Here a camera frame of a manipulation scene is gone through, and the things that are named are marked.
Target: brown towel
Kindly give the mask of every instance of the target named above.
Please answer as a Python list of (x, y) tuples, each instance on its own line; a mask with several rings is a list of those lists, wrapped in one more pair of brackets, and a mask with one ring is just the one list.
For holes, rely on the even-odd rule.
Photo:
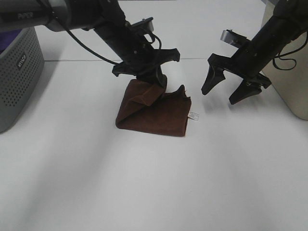
[(120, 129), (159, 135), (185, 136), (192, 104), (182, 85), (173, 93), (166, 88), (133, 79), (128, 84), (115, 124)]

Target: black cable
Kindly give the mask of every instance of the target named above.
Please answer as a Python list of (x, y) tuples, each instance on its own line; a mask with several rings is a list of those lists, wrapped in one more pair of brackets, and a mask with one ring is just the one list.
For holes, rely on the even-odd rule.
[(95, 55), (96, 57), (110, 63), (113, 65), (117, 65), (119, 63), (113, 62), (103, 56), (101, 56), (100, 54), (96, 53), (95, 51), (91, 50), (89, 47), (87, 47), (84, 43), (82, 43), (67, 27), (66, 25), (54, 14), (54, 11), (52, 10), (51, 6), (48, 8), (41, 0), (36, 0), (36, 2), (41, 5), (41, 7), (43, 9), (45, 9), (47, 11), (47, 13), (51, 16), (52, 19), (54, 19), (55, 21), (57, 21), (60, 26), (84, 49), (86, 49), (88, 52), (90, 52), (91, 54)]
[[(156, 56), (155, 56), (155, 58), (154, 58), (154, 62), (156, 62), (156, 60), (157, 60), (157, 58), (158, 58), (158, 56), (159, 56), (159, 53), (160, 53), (160, 51), (161, 51), (161, 49), (162, 49), (162, 41), (160, 40), (160, 38), (159, 38), (158, 36), (156, 36), (155, 34), (153, 34), (153, 32), (151, 32), (151, 35), (152, 35), (155, 39), (157, 39), (157, 41), (158, 41), (158, 43), (159, 43), (158, 51), (157, 51), (157, 54), (156, 54)], [(156, 78), (158, 79), (158, 67), (156, 68)]]
[[(296, 61), (296, 59), (291, 59), (291, 58), (290, 58), (290, 59), (283, 59), (283, 57), (285, 57), (285, 56), (287, 56), (287, 55), (290, 55), (290, 54), (294, 54), (294, 53), (296, 53), (296, 52), (302, 50), (307, 44), (308, 44), (308, 31), (307, 31), (307, 35), (306, 35), (306, 41), (304, 42), (304, 44), (303, 44), (300, 48), (298, 48), (298, 49), (296, 49), (296, 50), (294, 50), (294, 51), (285, 53), (285, 54), (281, 54), (282, 51), (280, 51), (280, 52), (278, 53), (278, 55), (275, 56), (275, 57), (273, 58), (273, 66), (274, 66), (276, 69), (282, 70), (282, 71), (290, 71), (290, 70), (293, 70), (293, 69), (297, 66), (297, 61)], [(276, 60), (275, 60), (275, 59), (277, 59), (277, 58), (280, 59), (280, 60), (283, 60), (283, 61), (292, 60), (292, 61), (295, 63), (295, 65), (294, 65), (292, 68), (282, 69), (282, 68), (278, 67), (277, 64), (276, 64)]]
[(143, 32), (145, 32), (145, 34), (148, 34), (150, 36), (151, 40), (152, 40), (151, 42), (149, 42), (147, 39), (145, 41), (140, 39), (139, 41), (142, 42), (143, 44), (150, 44), (150, 45), (152, 45), (155, 42), (155, 40), (157, 40), (158, 43), (159, 43), (159, 47), (158, 47), (156, 56), (153, 58), (153, 61), (152, 61), (153, 63), (155, 63), (157, 58), (159, 57), (159, 53), (160, 53), (160, 51), (162, 49), (163, 43), (160, 40), (160, 38), (157, 35), (155, 35), (151, 30), (145, 29), (145, 28), (140, 28), (139, 30), (142, 30)]

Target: gray plastic basket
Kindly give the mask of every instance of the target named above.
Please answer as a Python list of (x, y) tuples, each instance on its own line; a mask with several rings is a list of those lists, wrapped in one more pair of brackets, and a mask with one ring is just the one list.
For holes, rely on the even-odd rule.
[(0, 54), (0, 133), (8, 130), (34, 90), (44, 67), (35, 29), (23, 29)]

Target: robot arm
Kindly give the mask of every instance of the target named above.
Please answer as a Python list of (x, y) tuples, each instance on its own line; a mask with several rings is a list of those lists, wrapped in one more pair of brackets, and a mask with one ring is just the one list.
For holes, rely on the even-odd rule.
[(224, 31), (221, 39), (239, 49), (231, 58), (216, 54), (210, 56), (210, 68), (202, 93), (208, 94), (214, 86), (225, 80), (223, 71), (227, 70), (243, 78), (239, 88), (229, 98), (231, 104), (260, 94), (261, 87), (271, 85), (271, 81), (260, 71), (288, 43), (307, 31), (307, 0), (280, 0), (273, 17), (251, 41), (232, 31)]
[(131, 25), (117, 0), (0, 0), (0, 32), (38, 25), (52, 31), (94, 29), (123, 60), (113, 68), (116, 76), (134, 75), (165, 87), (167, 78), (160, 65), (178, 62), (180, 53), (152, 47), (144, 36), (153, 38), (152, 20)]

